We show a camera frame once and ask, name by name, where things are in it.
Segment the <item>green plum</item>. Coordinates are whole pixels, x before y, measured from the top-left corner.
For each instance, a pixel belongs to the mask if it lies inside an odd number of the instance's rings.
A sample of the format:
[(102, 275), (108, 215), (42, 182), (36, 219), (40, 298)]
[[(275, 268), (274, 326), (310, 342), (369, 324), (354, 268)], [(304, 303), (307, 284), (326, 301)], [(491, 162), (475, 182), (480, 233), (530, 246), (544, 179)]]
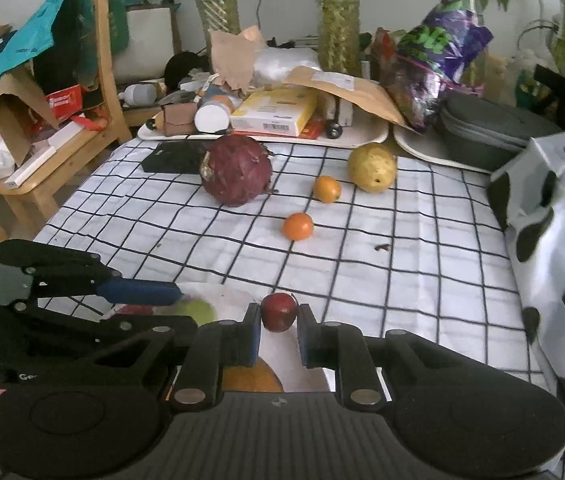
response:
[(175, 305), (175, 314), (192, 318), (198, 326), (213, 323), (217, 320), (215, 308), (203, 299), (187, 299)]

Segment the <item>large orange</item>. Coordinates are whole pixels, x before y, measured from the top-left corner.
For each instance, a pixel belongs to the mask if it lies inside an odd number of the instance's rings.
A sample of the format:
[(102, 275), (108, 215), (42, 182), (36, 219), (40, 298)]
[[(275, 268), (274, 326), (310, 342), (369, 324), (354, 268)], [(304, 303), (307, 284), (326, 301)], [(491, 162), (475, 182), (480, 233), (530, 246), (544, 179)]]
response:
[(283, 385), (275, 372), (261, 358), (255, 366), (226, 367), (222, 380), (223, 391), (280, 393)]

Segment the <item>small red fruit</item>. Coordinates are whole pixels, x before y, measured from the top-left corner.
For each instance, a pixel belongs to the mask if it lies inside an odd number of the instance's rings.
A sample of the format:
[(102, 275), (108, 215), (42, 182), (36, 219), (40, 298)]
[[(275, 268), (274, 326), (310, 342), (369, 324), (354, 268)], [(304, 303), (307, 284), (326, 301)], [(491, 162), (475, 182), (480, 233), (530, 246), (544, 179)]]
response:
[(285, 292), (274, 292), (262, 300), (261, 310), (266, 330), (284, 333), (296, 321), (298, 301)]

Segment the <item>white floral plate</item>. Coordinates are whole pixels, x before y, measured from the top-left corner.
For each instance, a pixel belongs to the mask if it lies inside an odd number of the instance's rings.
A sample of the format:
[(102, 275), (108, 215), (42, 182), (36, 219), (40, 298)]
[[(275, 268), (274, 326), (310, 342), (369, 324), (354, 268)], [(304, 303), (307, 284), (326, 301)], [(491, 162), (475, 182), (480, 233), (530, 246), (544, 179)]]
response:
[[(217, 321), (242, 319), (244, 312), (252, 302), (259, 302), (258, 296), (243, 289), (229, 285), (185, 282), (180, 285), (185, 298), (203, 299), (216, 310)], [(141, 307), (132, 304), (117, 304), (106, 312), (101, 318), (107, 320), (115, 315), (148, 314), (176, 315), (175, 305), (170, 307)], [(272, 333), (269, 330), (261, 331), (260, 350), (258, 357), (263, 359), (279, 378), (283, 392), (327, 392), (328, 380), (320, 368), (310, 368), (302, 365), (297, 329), (295, 326), (284, 333)]]

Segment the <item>wooden chair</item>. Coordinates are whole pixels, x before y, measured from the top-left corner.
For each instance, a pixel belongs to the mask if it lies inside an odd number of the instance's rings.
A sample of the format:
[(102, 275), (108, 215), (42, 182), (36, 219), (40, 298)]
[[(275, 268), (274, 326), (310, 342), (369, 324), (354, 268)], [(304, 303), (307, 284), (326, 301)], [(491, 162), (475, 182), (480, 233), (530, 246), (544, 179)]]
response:
[(109, 0), (87, 0), (94, 12), (97, 72), (92, 93), (101, 102), (59, 122), (40, 86), (25, 68), (0, 76), (0, 140), (14, 164), (0, 179), (2, 196), (28, 235), (40, 232), (42, 221), (59, 209), (55, 194), (77, 171), (88, 166), (113, 142), (132, 139), (113, 75)]

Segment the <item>small orange kumquat near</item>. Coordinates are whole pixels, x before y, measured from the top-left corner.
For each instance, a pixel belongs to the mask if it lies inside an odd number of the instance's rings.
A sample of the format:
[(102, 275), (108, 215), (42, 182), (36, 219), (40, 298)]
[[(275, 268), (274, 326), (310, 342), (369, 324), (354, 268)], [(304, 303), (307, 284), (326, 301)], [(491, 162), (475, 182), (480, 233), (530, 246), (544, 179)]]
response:
[(292, 242), (306, 240), (314, 232), (313, 219), (305, 212), (290, 214), (282, 225), (281, 232), (287, 240), (292, 240)]

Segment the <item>checked tablecloth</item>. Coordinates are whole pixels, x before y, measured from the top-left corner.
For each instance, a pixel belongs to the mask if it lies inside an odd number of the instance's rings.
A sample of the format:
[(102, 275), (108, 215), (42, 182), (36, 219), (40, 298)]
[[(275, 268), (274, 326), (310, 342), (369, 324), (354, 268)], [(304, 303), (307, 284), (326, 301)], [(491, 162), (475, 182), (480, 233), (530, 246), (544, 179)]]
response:
[[(126, 278), (288, 292), (321, 320), (408, 330), (543, 384), (483, 174), (400, 158), (391, 188), (369, 194), (349, 180), (347, 151), (275, 144), (272, 192), (230, 208), (193, 174), (142, 170), (151, 149), (117, 148), (37, 240), (97, 252)], [(336, 203), (314, 197), (320, 176), (340, 182)], [(281, 229), (296, 212), (314, 232), (292, 242)]]

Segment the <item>small orange kumquat far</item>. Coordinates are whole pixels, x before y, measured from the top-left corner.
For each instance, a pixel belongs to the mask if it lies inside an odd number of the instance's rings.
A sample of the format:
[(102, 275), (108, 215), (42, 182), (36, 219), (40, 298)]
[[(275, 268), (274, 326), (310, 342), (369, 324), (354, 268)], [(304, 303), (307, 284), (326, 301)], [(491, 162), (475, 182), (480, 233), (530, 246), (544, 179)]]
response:
[(315, 180), (313, 195), (316, 200), (326, 204), (336, 203), (340, 200), (341, 193), (341, 184), (335, 178), (320, 176)]

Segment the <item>brown cardboard small box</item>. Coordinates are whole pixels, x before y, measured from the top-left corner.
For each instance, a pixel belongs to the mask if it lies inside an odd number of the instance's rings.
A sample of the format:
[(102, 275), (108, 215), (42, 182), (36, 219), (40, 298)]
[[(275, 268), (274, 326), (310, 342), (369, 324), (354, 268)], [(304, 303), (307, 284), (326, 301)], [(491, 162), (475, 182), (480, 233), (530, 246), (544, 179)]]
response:
[(198, 105), (195, 102), (173, 103), (162, 107), (160, 131), (166, 136), (186, 136), (196, 131), (194, 116)]

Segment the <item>yellow pear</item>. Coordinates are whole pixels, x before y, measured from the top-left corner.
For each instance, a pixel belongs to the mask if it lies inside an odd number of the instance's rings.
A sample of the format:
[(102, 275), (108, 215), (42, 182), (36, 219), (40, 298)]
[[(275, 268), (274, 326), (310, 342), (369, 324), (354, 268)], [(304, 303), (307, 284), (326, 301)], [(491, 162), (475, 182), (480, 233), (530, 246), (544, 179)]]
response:
[(397, 177), (397, 158), (386, 145), (367, 143), (356, 148), (348, 159), (348, 174), (361, 190), (385, 192)]

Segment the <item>white cylinder jar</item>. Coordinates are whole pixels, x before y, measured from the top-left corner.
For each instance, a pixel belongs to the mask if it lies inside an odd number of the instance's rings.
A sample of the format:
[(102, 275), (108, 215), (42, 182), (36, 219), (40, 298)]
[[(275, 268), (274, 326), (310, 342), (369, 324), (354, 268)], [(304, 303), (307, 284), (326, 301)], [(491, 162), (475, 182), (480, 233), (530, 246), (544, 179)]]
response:
[(205, 98), (194, 114), (194, 126), (201, 133), (226, 131), (230, 126), (230, 116), (234, 110), (235, 105), (228, 96)]

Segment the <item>white tray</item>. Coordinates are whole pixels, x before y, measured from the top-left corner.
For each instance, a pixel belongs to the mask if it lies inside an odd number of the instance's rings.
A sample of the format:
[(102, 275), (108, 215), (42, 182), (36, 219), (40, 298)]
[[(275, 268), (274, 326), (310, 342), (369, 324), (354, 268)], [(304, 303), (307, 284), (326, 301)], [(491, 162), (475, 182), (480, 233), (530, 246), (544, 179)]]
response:
[(407, 154), (430, 162), (430, 164), (489, 174), (488, 170), (456, 162), (445, 145), (441, 134), (430, 130), (424, 134), (400, 125), (393, 126), (393, 137), (397, 145)]
[[(317, 139), (292, 138), (291, 136), (266, 136), (266, 134), (252, 134), (252, 138), (264, 143), (288, 143), (325, 146), (326, 148), (358, 148), (369, 142), (383, 143), (391, 133), (389, 122), (377, 116), (368, 114), (359, 108), (354, 110), (353, 125), (343, 129), (342, 136), (338, 139), (328, 139), (319, 136)], [(213, 141), (218, 134), (194, 133), (188, 136), (164, 136), (164, 134), (150, 130), (146, 125), (139, 128), (137, 137), (144, 141), (175, 142), (184, 140)]]

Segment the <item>yellow white box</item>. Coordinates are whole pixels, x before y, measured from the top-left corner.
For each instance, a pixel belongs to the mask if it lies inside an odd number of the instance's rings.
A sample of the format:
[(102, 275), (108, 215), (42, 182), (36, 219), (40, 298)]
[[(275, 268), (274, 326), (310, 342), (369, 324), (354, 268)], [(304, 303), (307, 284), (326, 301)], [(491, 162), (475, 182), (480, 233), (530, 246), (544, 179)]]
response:
[(319, 92), (314, 89), (260, 90), (248, 96), (230, 115), (237, 131), (299, 136), (314, 115)]

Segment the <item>dark grey zip case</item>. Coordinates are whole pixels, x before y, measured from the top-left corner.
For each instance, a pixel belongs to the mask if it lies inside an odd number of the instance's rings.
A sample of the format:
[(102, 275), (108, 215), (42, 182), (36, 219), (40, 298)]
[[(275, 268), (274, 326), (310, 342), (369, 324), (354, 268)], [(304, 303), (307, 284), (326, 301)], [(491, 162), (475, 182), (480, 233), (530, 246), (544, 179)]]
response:
[(488, 172), (516, 157), (532, 138), (561, 133), (553, 122), (529, 110), (456, 91), (442, 102), (435, 131), (451, 159)]

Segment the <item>purple foil snack bag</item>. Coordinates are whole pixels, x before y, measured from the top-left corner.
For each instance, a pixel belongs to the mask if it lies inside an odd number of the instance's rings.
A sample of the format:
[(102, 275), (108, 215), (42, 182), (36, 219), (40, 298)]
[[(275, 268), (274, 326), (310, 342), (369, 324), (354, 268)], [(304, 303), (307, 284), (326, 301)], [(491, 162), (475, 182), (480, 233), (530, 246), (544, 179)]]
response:
[(464, 0), (441, 0), (402, 37), (380, 86), (417, 132), (424, 132), (443, 96), (461, 83), (465, 69), (493, 39)]

